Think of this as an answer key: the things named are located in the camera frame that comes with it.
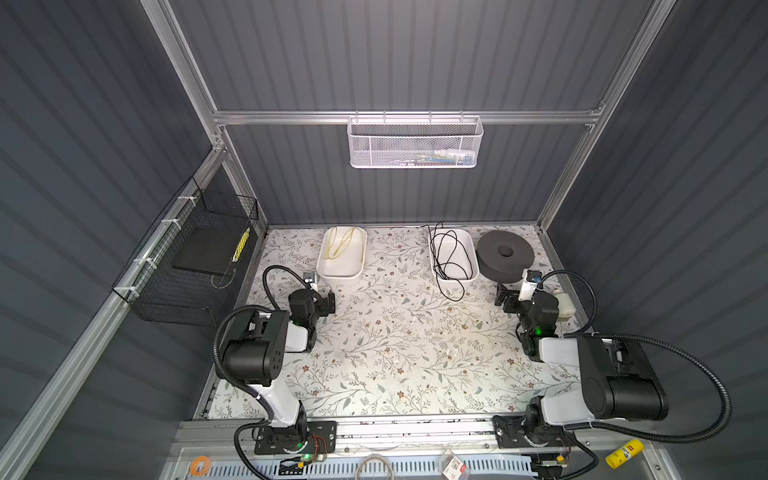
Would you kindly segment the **black cable spool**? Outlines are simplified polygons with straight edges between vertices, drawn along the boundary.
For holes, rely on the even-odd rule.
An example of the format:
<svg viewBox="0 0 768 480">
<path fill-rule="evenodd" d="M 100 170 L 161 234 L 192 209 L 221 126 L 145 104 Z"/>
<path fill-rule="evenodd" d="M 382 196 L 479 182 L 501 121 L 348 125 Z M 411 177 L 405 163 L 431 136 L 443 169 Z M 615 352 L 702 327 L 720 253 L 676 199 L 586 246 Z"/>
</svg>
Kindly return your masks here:
<svg viewBox="0 0 768 480">
<path fill-rule="evenodd" d="M 501 230 L 484 233 L 475 252 L 480 274 L 503 284 L 521 281 L 534 261 L 533 248 L 524 238 Z"/>
</svg>

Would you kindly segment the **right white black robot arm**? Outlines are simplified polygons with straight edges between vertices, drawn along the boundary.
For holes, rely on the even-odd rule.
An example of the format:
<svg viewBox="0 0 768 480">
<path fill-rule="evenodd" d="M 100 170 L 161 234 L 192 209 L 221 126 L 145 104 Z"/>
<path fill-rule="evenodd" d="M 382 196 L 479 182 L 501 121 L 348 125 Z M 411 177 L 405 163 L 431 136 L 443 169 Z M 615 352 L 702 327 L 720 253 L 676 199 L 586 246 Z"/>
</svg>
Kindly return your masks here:
<svg viewBox="0 0 768 480">
<path fill-rule="evenodd" d="M 526 269 L 517 289 L 497 283 L 494 303 L 517 317 L 515 336 L 529 360 L 575 367 L 579 380 L 564 393 L 532 397 L 522 413 L 493 416 L 499 447 L 575 446 L 575 434 L 580 430 L 605 430 L 638 440 L 692 444 L 708 440 L 726 428 L 733 402 L 725 384 L 712 369 L 683 349 L 637 334 L 601 334 L 591 331 L 589 326 L 558 335 L 560 302 L 544 288 L 545 282 L 557 274 Z M 628 427 L 630 421 L 662 421 L 670 409 L 646 347 L 678 356 L 709 380 L 720 401 L 719 413 L 711 425 L 687 434 L 659 434 Z"/>
</svg>

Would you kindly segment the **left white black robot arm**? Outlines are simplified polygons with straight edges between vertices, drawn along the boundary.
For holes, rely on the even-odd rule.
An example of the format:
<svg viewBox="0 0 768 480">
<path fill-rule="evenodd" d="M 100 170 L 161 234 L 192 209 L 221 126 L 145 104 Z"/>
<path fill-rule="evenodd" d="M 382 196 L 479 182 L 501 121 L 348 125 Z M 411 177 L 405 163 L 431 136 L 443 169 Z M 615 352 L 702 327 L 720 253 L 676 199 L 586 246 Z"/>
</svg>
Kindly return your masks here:
<svg viewBox="0 0 768 480">
<path fill-rule="evenodd" d="M 278 306 L 269 287 L 268 276 L 274 271 L 292 276 L 301 285 L 289 295 L 287 309 Z M 310 281 L 283 265 L 266 267 L 262 284 L 268 307 L 244 305 L 219 323 L 212 345 L 214 367 L 220 378 L 255 400 L 264 412 L 261 420 L 238 427 L 234 434 L 241 460 L 247 460 L 241 441 L 249 432 L 256 455 L 287 454 L 290 467 L 299 469 L 335 451 L 337 423 L 311 421 L 282 370 L 287 354 L 313 350 L 318 320 L 336 312 L 336 295 L 318 292 Z"/>
</svg>

